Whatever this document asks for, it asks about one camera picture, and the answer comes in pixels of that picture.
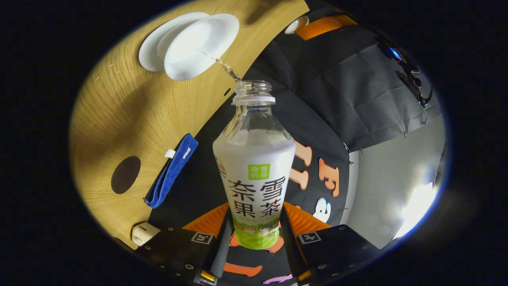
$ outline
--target blue cloth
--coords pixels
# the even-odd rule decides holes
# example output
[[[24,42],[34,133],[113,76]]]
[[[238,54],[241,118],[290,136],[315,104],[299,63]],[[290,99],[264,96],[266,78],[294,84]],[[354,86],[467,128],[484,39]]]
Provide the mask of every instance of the blue cloth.
[[[166,162],[159,173],[159,176],[157,176],[157,179],[148,191],[145,202],[149,207],[155,209],[161,205],[166,198],[166,195],[171,190],[171,186],[173,185],[176,177],[182,170],[183,166],[187,163],[197,146],[198,142],[192,137],[192,135],[187,134],[183,137],[176,149],[175,155],[173,158],[168,159],[168,162]]]

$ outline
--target white bottle label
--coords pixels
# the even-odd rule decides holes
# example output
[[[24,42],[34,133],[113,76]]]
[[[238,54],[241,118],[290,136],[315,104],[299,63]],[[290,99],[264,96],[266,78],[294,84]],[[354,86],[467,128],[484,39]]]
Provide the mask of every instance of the white bottle label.
[[[267,236],[278,227],[295,150],[231,158],[216,156],[231,213],[242,230]]]

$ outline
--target white bowl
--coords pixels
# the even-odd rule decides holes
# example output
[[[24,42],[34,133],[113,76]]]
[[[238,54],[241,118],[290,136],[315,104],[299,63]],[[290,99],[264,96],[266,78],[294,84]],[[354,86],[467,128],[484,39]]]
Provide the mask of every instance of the white bowl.
[[[284,31],[285,34],[294,34],[299,28],[309,25],[309,17],[301,16],[300,18],[293,21]]]
[[[164,57],[171,42],[176,36],[192,23],[210,15],[203,12],[193,12],[178,16],[159,26],[153,31],[139,49],[139,63],[149,71],[164,70]]]
[[[189,25],[167,49],[166,74],[178,81],[200,75],[215,63],[205,53],[221,57],[233,43],[239,27],[238,19],[230,14],[212,15]]]

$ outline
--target wooden table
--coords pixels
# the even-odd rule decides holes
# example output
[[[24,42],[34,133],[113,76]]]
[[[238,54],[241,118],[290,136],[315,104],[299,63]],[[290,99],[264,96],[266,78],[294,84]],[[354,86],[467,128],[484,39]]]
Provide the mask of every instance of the wooden table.
[[[189,12],[232,14],[240,30],[222,59],[241,77],[266,45],[307,11],[304,0],[195,1],[150,21],[97,63],[74,107],[70,160],[78,192],[110,235],[137,248],[131,228],[150,215],[152,209],[143,198],[167,161],[166,151],[185,134],[195,136],[228,98],[226,90],[235,86],[218,64],[187,81],[145,70],[138,61],[144,39],[161,24]],[[138,176],[126,192],[115,193],[113,172],[131,156],[141,161]]]

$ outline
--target plastic bottle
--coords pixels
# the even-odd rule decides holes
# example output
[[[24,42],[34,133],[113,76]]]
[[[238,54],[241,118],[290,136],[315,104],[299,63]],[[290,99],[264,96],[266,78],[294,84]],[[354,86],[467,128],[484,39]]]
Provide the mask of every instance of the plastic bottle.
[[[236,114],[213,143],[238,241],[249,249],[272,246],[279,236],[296,143],[273,116],[271,85],[240,81]]]

